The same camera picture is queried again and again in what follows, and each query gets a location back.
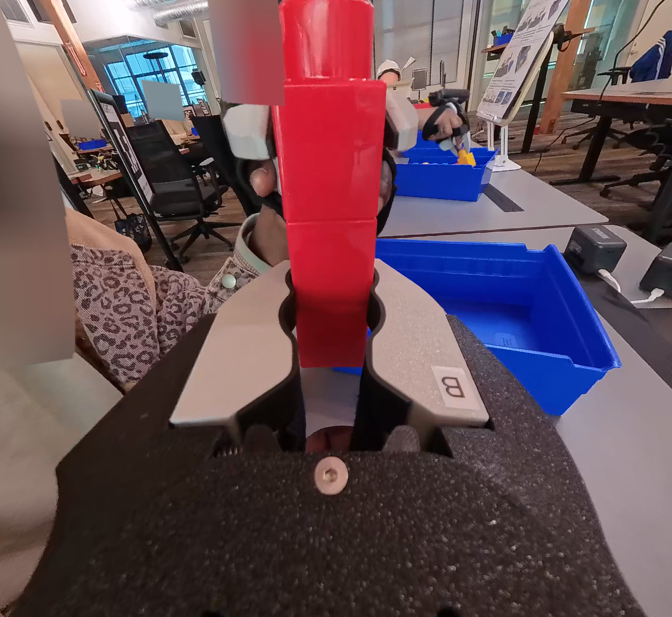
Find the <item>dark tote bag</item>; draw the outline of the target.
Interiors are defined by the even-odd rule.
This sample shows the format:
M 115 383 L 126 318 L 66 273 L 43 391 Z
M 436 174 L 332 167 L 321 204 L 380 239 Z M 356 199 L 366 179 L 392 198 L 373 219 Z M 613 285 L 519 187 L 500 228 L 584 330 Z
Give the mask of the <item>dark tote bag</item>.
M 114 204 L 112 204 L 112 207 L 115 214 L 114 228 L 117 233 L 132 239 L 137 244 L 140 252 L 149 252 L 153 239 L 145 216 L 136 213 L 126 214 L 125 212 L 122 212 L 120 215 Z

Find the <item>small blue plastic bin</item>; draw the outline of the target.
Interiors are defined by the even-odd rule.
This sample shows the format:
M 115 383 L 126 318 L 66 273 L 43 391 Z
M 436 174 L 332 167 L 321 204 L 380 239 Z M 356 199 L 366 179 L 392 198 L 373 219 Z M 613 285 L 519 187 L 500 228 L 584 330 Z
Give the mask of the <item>small blue plastic bin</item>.
M 452 151 L 442 151 L 417 132 L 415 146 L 396 159 L 396 196 L 436 200 L 470 201 L 479 199 L 489 185 L 499 150 L 472 147 L 475 166 L 458 164 Z

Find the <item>black office chair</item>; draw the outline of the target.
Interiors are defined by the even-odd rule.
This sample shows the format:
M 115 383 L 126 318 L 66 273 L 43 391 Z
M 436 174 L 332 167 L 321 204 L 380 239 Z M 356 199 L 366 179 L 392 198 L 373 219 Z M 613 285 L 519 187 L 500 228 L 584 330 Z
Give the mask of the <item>black office chair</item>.
M 223 194 L 229 190 L 221 183 L 216 165 L 206 166 L 206 183 L 197 174 L 172 141 L 162 122 L 127 127 L 126 134 L 150 184 L 152 195 L 149 205 L 160 222 L 195 223 L 169 238 L 169 244 L 180 262 L 187 262 L 186 251 L 199 238 L 215 238 L 223 242 L 229 251 L 233 243 L 219 233 L 220 229 L 240 226 L 232 222 L 211 222 L 209 216 L 223 205 Z
M 610 192 L 617 187 L 639 187 L 647 183 L 659 183 L 662 189 L 671 175 L 671 118 L 666 118 L 662 124 L 635 130 L 624 140 L 638 150 L 641 157 L 651 155 L 654 159 L 645 172 L 604 185 L 600 196 L 609 198 Z

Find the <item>poster board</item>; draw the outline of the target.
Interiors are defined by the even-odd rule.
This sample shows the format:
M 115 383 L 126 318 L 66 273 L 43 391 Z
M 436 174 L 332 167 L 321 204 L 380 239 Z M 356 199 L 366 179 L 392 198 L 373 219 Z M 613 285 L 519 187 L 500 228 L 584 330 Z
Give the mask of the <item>poster board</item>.
M 530 0 L 508 42 L 476 114 L 503 126 L 516 114 L 547 54 L 553 30 L 569 0 Z

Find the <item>person's right hand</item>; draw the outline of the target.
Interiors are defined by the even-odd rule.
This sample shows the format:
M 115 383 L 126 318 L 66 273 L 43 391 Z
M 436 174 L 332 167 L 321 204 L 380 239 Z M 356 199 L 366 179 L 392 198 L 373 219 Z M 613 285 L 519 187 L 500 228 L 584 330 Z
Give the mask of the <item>person's right hand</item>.
M 316 430 L 306 440 L 306 453 L 347 452 L 350 448 L 353 427 L 331 426 Z

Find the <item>red mega block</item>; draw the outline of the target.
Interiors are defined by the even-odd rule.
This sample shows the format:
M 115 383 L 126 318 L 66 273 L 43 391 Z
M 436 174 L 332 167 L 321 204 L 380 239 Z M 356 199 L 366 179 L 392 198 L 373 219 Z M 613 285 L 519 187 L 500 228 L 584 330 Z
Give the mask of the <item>red mega block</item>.
M 361 368 L 367 330 L 364 305 L 299 304 L 296 333 L 300 365 L 303 368 Z
M 376 228 L 375 218 L 287 225 L 298 309 L 364 309 L 374 278 Z
M 369 0 L 282 0 L 284 104 L 273 110 L 287 225 L 377 214 L 386 87 Z

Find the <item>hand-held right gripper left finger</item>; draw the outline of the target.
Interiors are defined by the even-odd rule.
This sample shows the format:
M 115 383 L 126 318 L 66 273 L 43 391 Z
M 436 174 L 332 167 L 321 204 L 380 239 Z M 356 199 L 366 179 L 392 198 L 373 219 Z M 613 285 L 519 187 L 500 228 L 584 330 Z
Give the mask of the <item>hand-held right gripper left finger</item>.
M 294 288 L 283 261 L 220 307 L 169 422 L 223 428 L 241 446 L 263 425 L 285 451 L 302 451 L 306 411 L 300 381 Z

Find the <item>black sign easel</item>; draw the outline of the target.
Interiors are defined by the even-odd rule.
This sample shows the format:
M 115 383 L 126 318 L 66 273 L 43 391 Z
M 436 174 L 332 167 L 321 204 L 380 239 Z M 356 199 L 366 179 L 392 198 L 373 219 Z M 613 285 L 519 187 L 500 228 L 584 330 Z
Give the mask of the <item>black sign easel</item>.
M 113 150 L 120 158 L 122 175 L 138 201 L 147 224 L 153 231 L 154 239 L 165 254 L 165 266 L 173 271 L 183 271 L 179 257 L 173 252 L 155 217 L 155 212 L 151 206 L 151 199 L 154 195 L 153 188 L 130 142 L 126 126 L 122 121 L 113 98 L 95 89 L 87 89 L 86 93 L 101 126 L 104 128 L 105 137 L 109 140 Z

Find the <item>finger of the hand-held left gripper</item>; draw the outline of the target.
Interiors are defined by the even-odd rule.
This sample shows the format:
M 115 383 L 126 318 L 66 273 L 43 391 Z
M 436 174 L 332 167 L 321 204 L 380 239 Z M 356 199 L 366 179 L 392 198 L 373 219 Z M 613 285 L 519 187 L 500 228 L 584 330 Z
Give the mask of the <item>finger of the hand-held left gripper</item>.
M 417 110 L 403 94 L 387 94 L 384 124 L 384 148 L 405 152 L 416 145 Z
M 232 106 L 223 115 L 223 128 L 231 152 L 236 158 L 273 160 L 277 157 L 271 106 Z

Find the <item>wooden desk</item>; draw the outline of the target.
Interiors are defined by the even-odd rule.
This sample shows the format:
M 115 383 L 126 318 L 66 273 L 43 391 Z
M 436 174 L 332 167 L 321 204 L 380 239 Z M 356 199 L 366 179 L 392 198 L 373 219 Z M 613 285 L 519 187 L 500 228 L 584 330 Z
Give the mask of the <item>wooden desk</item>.
M 576 178 L 551 181 L 554 187 L 618 182 L 618 175 L 600 175 L 595 168 L 614 120 L 662 124 L 671 118 L 671 84 L 668 81 L 607 85 L 603 89 L 566 91 L 572 111 L 597 118 L 595 131 Z

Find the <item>large blue plastic bin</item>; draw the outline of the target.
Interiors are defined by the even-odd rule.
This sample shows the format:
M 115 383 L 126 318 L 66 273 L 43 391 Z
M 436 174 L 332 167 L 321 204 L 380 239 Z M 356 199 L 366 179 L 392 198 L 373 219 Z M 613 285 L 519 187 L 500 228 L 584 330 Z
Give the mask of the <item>large blue plastic bin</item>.
M 549 415 L 563 415 L 621 366 L 558 248 L 378 239 L 389 264 L 456 317 Z

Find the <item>black floor lamp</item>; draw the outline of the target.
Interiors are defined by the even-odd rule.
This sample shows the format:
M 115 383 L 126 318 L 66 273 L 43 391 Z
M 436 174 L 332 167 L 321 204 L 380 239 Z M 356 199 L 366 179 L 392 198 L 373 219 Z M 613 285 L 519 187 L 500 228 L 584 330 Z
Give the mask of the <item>black floor lamp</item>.
M 148 63 L 152 64 L 152 73 L 160 78 L 157 82 L 168 83 L 163 69 L 163 60 L 168 57 L 167 52 L 162 50 L 152 50 L 145 53 L 142 57 L 146 59 Z

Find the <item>person's left hand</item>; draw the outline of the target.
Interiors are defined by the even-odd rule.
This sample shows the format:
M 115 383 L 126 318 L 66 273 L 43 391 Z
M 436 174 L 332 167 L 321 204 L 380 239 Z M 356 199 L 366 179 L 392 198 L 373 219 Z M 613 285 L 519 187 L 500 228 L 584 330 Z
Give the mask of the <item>person's left hand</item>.
M 378 214 L 391 205 L 397 187 L 396 170 L 389 160 L 381 165 Z M 279 196 L 278 170 L 274 160 L 252 161 L 248 180 L 258 197 Z M 284 219 L 269 206 L 262 206 L 252 222 L 244 227 L 243 241 L 255 258 L 271 268 L 289 260 L 287 226 Z

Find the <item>person's left forearm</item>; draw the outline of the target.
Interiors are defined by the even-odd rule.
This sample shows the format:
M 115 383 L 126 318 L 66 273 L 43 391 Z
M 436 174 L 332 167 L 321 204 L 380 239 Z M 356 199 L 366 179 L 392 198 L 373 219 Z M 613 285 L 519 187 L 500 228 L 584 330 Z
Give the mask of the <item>person's left forearm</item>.
M 202 317 L 270 269 L 248 246 L 257 218 L 244 221 L 233 254 L 203 285 L 185 272 L 149 265 L 130 237 L 67 208 L 80 355 L 127 393 Z

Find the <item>blue jacket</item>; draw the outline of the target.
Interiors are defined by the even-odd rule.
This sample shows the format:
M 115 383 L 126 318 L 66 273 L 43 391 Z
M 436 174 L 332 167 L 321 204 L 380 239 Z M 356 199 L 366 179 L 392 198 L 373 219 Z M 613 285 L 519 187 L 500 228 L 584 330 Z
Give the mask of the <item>blue jacket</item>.
M 653 47 L 638 58 L 629 70 L 633 83 L 668 79 L 671 75 L 671 35 L 667 31 Z

